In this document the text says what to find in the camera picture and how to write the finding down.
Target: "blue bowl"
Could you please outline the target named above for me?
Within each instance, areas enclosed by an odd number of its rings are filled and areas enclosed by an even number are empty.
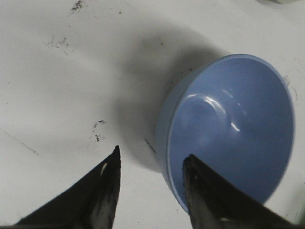
[[[264,203],[291,154],[290,94],[266,61],[226,56],[176,85],[160,112],[155,136],[163,176],[185,211],[182,167],[190,154]]]

